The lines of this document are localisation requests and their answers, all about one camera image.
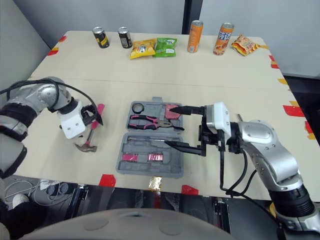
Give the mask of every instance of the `pliers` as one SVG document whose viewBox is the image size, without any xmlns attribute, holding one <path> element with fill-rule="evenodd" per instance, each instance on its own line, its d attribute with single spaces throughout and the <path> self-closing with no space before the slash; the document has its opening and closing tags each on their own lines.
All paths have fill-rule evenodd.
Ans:
<svg viewBox="0 0 320 240">
<path fill-rule="evenodd" d="M 159 120 L 155 116 L 147 116 L 147 115 L 131 115 L 130 120 L 146 120 L 152 122 L 146 125 L 137 125 L 137 124 L 128 124 L 128 128 L 130 129 L 140 129 L 140 130 L 156 130 L 158 128 L 175 128 L 179 130 L 185 130 L 183 127 L 174 126 L 171 122 L 165 120 Z"/>
</svg>

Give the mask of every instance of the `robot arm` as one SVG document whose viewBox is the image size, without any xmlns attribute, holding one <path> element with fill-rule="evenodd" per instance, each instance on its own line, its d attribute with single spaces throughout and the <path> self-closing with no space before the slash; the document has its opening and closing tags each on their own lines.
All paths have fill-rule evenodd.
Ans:
<svg viewBox="0 0 320 240">
<path fill-rule="evenodd" d="M 277 219 L 294 231 L 315 231 L 320 234 L 320 214 L 303 184 L 293 155 L 278 140 L 275 130 L 266 122 L 230 122 L 223 102 L 202 107 L 181 106 L 171 109 L 179 114 L 202 115 L 197 147 L 188 143 L 167 141 L 171 147 L 185 153 L 206 156 L 206 144 L 219 151 L 239 154 L 245 150 L 267 188 L 274 203 Z"/>
<path fill-rule="evenodd" d="M 21 141 L 43 109 L 57 112 L 67 139 L 81 135 L 96 118 L 88 113 L 95 113 L 95 108 L 92 105 L 83 107 L 80 100 L 74 99 L 66 87 L 59 84 L 63 83 L 61 79 L 48 77 L 39 82 L 21 87 L 0 110 L 0 178 L 12 175 L 25 158 L 27 149 Z M 98 113 L 96 116 L 103 124 L 101 116 Z"/>
</svg>

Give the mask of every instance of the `black can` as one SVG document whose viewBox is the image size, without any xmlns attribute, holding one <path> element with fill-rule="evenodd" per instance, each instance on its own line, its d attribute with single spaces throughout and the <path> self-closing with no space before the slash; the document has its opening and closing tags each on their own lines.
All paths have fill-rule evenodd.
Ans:
<svg viewBox="0 0 320 240">
<path fill-rule="evenodd" d="M 102 27 L 97 26 L 92 30 L 92 32 L 100 48 L 105 49 L 109 47 L 110 44 L 107 35 Z"/>
<path fill-rule="evenodd" d="M 122 26 L 118 29 L 118 33 L 119 33 L 122 47 L 124 47 L 125 49 L 131 48 L 132 41 L 131 41 L 131 37 L 130 37 L 130 33 L 129 33 L 128 28 L 126 28 L 125 26 Z"/>
</svg>

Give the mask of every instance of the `toolbox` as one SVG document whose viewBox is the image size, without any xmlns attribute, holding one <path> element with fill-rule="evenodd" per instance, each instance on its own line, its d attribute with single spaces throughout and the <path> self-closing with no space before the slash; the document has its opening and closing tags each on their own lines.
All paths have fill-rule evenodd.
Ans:
<svg viewBox="0 0 320 240">
<path fill-rule="evenodd" d="M 137 105 L 142 106 L 139 114 L 133 112 L 133 106 Z M 173 178 L 183 176 L 183 153 L 165 143 L 183 141 L 179 135 L 183 132 L 183 116 L 170 120 L 165 118 L 168 105 L 181 106 L 179 103 L 163 102 L 161 97 L 131 103 L 126 123 L 129 132 L 123 136 L 116 163 L 118 173 Z"/>
</svg>

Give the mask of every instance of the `pink hammer handle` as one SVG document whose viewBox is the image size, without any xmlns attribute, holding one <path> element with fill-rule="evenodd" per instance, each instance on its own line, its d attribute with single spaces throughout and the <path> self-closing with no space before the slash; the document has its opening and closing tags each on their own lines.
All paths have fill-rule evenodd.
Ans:
<svg viewBox="0 0 320 240">
<path fill-rule="evenodd" d="M 98 104 L 98 106 L 96 107 L 97 110 L 98 110 L 98 113 L 101 115 L 102 112 L 104 111 L 105 109 L 105 105 L 100 103 Z M 96 129 L 98 127 L 98 122 L 96 120 L 94 120 L 92 123 L 91 123 L 91 129 Z"/>
</svg>

